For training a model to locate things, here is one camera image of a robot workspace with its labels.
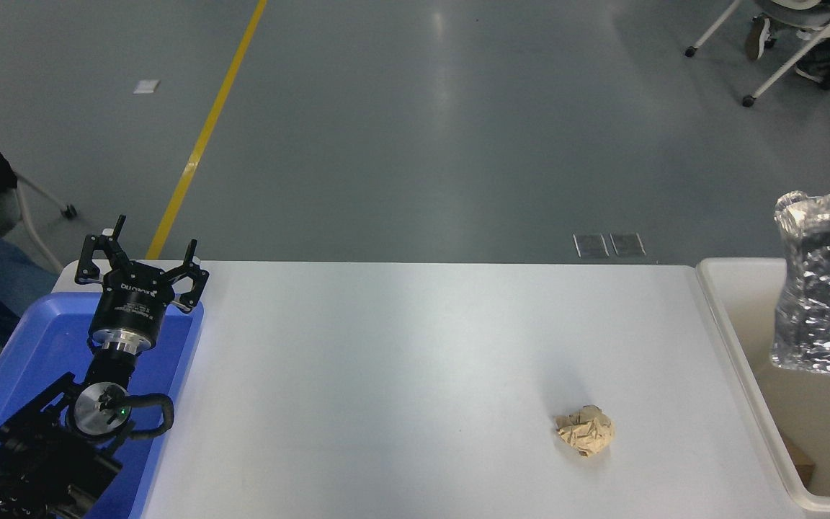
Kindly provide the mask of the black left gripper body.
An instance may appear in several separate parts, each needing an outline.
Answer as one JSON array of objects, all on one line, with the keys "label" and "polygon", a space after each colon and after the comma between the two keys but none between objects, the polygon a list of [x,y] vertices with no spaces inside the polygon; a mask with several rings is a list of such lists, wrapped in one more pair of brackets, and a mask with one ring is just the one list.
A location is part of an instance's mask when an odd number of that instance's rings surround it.
[{"label": "black left gripper body", "polygon": [[103,280],[90,339],[106,341],[110,333],[123,331],[138,335],[142,341],[156,341],[167,306],[175,298],[174,284],[182,278],[141,262],[133,262],[128,270],[112,269]]}]

